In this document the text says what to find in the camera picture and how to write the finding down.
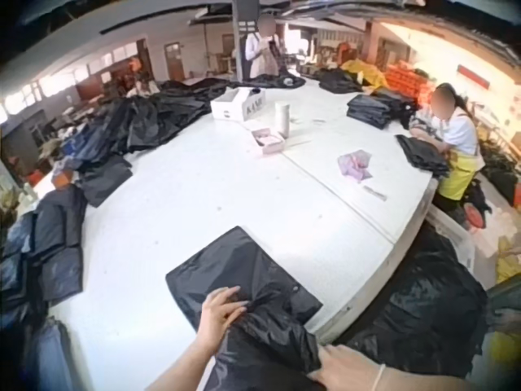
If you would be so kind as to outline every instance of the pink box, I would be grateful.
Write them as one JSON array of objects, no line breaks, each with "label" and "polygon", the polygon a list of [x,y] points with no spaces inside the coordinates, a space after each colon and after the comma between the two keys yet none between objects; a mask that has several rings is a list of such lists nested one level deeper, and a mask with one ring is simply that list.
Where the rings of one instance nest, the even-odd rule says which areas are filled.
[{"label": "pink box", "polygon": [[271,134],[269,128],[253,130],[252,136],[264,155],[284,149],[284,139],[277,134]]}]

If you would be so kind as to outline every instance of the bracelet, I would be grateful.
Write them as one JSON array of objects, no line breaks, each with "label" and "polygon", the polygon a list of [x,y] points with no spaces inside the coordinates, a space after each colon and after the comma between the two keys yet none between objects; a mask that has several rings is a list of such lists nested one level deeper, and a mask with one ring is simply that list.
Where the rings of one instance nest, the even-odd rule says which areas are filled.
[{"label": "bracelet", "polygon": [[374,379],[374,383],[373,383],[373,387],[371,388],[371,391],[376,391],[376,387],[378,387],[378,383],[380,382],[380,379],[382,379],[384,369],[385,369],[385,364],[380,365],[378,375],[376,376],[376,379]]}]

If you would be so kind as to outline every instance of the stacked orange crates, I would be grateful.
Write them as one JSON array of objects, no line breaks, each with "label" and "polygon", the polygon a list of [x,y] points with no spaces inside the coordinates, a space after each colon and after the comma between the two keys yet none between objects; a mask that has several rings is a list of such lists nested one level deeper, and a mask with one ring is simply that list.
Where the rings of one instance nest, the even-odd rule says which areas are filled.
[{"label": "stacked orange crates", "polygon": [[434,86],[432,83],[411,69],[402,65],[388,65],[385,79],[393,90],[416,98],[421,105],[429,104]]}]

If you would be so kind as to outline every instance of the cardboard box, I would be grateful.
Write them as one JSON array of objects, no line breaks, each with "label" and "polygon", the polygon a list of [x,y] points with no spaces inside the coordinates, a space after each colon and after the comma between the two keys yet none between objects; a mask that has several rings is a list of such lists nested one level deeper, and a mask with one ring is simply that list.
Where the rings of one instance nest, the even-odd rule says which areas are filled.
[{"label": "cardboard box", "polygon": [[239,87],[214,99],[210,103],[213,118],[243,122],[252,114],[260,111],[266,104],[265,91],[260,90],[258,94],[249,94],[248,92],[251,90],[253,89]]},{"label": "cardboard box", "polygon": [[284,149],[284,138],[279,134],[272,134],[269,128],[253,130],[252,136],[264,155]]}]

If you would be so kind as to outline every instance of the white table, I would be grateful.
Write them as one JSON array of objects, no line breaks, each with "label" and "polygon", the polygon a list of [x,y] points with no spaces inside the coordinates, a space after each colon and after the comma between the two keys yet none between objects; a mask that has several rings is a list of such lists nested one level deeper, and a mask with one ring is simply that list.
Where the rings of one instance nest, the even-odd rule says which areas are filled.
[{"label": "white table", "polygon": [[[262,156],[242,125],[206,116],[132,157],[134,176],[87,210],[85,291],[52,312],[68,325],[88,389],[143,389],[175,361],[195,332],[164,277],[234,226],[323,303],[306,324],[322,342],[359,316],[401,261],[431,175],[407,163],[391,133],[347,118],[347,95],[313,82],[266,93],[270,104],[291,103],[283,154]],[[387,201],[340,175],[336,158],[359,148],[373,154],[363,184]]]}]

